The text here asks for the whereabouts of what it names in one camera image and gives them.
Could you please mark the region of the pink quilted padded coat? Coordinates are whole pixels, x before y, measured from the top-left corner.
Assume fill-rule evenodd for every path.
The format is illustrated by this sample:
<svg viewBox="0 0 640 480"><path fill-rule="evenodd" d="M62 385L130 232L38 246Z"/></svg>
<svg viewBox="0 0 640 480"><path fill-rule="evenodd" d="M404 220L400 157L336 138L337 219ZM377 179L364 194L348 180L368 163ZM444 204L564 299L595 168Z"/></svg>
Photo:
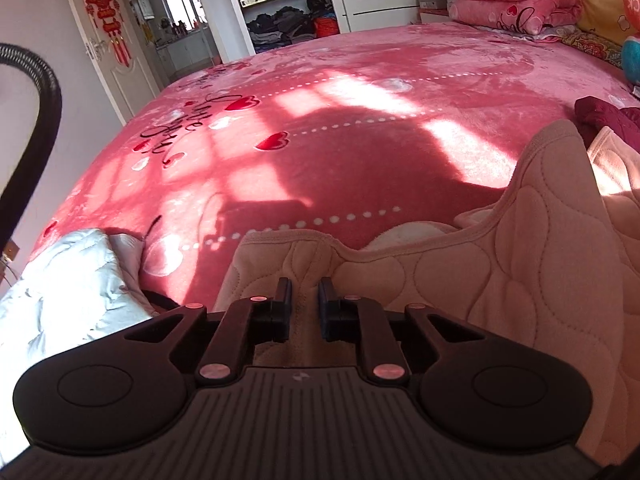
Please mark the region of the pink quilted padded coat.
<svg viewBox="0 0 640 480"><path fill-rule="evenodd" d="M497 203L443 226L410 222L352 249L311 230L250 234L215 307L293 284L290 340L269 364L345 363L323 348L317 286L391 311L427 304L572 364L593 407L579 447L621 462L639 443L639 155L612 129L565 120L536 134Z"/></svg>

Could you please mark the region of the white bedroom door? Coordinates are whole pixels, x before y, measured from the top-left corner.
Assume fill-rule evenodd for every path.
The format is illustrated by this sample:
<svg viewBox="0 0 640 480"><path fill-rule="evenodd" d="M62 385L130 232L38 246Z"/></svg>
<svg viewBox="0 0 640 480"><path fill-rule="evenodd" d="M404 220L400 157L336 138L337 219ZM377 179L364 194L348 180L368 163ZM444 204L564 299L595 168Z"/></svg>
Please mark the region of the white bedroom door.
<svg viewBox="0 0 640 480"><path fill-rule="evenodd" d="M122 124L126 124L160 93L141 49L136 34L136 23L130 16L130 5L126 0L117 0L124 21L122 36L132 56L130 66L126 67L116 61L105 32L93 26L85 8L85 0L67 1L100 83L114 107L116 116Z"/></svg>

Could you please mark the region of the dark folded clothes pile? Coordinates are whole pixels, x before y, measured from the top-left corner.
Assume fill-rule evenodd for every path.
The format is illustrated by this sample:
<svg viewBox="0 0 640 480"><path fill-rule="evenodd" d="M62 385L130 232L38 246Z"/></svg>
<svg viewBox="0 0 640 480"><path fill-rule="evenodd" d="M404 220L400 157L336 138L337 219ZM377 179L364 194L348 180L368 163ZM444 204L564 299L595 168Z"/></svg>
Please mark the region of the dark folded clothes pile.
<svg viewBox="0 0 640 480"><path fill-rule="evenodd" d="M340 33L328 0L306 0L307 11L282 6L273 14L259 13L246 26L256 53L279 49Z"/></svg>

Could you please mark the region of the light blue puffer jacket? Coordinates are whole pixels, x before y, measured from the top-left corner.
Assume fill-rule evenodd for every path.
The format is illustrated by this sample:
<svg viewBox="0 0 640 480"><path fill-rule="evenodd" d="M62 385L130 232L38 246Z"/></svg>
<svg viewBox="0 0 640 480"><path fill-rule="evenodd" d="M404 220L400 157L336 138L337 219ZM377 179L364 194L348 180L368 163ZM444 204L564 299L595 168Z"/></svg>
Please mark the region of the light blue puffer jacket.
<svg viewBox="0 0 640 480"><path fill-rule="evenodd" d="M15 385L36 363L157 316L139 285L143 242L99 229L71 232L25 266L1 299L1 463L28 441Z"/></svg>

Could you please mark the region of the pink heart print bedspread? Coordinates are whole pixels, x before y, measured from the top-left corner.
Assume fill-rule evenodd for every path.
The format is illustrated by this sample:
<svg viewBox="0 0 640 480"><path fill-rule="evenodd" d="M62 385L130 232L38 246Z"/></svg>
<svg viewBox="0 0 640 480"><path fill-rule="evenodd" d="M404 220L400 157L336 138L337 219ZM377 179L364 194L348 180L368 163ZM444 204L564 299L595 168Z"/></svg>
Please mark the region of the pink heart print bedspread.
<svg viewBox="0 0 640 480"><path fill-rule="evenodd" d="M315 230L358 249L495 202L529 140L586 96L637 105L592 55L454 22L258 54L143 107L36 247L87 228L132 234L144 289L210 305L247 234Z"/></svg>

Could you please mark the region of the crimson quilted down jacket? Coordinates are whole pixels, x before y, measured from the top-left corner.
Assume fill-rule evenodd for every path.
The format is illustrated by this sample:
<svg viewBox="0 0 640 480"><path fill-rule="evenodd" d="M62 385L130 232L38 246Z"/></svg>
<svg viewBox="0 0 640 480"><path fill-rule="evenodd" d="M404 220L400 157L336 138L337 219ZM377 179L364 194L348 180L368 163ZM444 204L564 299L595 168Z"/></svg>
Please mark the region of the crimson quilted down jacket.
<svg viewBox="0 0 640 480"><path fill-rule="evenodd" d="M585 148L590 148L599 132L608 127L636 152L640 150L639 107L617 108L594 96L586 96L575 102L574 114Z"/></svg>

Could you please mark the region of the red chinese knot ornament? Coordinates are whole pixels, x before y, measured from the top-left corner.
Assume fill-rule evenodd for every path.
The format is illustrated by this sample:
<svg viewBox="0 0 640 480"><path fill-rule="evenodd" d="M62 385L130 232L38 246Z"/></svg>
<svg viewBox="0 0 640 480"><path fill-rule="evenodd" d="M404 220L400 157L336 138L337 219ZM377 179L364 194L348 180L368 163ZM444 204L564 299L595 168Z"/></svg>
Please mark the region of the red chinese knot ornament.
<svg viewBox="0 0 640 480"><path fill-rule="evenodd" d="M132 56L122 30L124 21L120 13L120 5L117 0L85 0L85 8L93 26L102 29L110 40L114 57L120 65L129 67Z"/></svg>

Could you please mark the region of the red patterned bed sheet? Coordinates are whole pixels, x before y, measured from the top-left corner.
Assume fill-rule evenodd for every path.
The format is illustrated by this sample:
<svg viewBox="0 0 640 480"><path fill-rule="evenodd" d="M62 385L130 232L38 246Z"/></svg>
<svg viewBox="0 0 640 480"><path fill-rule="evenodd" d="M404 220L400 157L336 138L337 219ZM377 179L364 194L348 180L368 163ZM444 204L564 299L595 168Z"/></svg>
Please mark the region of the red patterned bed sheet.
<svg viewBox="0 0 640 480"><path fill-rule="evenodd" d="M562 42L562 44L565 44L567 47L572 47L580 52L589 54L617 68L623 68L622 46L594 32L584 32L575 25L546 28L538 35L508 32L502 29L496 29L496 32L527 41Z"/></svg>

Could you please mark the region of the teal flower print bolster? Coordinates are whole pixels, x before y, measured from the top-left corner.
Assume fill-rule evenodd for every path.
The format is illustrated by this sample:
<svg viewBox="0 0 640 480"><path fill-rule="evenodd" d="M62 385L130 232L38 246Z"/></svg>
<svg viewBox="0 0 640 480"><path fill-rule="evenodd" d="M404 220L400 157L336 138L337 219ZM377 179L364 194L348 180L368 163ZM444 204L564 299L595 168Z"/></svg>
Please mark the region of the teal flower print bolster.
<svg viewBox="0 0 640 480"><path fill-rule="evenodd" d="M634 86L640 82L640 38L629 36L622 49L622 70L627 80Z"/></svg>

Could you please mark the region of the orange good luck bolster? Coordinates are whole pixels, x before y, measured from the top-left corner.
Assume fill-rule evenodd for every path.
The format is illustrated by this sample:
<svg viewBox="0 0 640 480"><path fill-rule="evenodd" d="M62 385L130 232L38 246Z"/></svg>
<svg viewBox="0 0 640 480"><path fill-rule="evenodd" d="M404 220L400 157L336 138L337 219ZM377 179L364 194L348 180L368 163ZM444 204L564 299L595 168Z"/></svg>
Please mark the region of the orange good luck bolster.
<svg viewBox="0 0 640 480"><path fill-rule="evenodd" d="M623 0L625 15L631 26L640 29L640 0Z"/></svg>

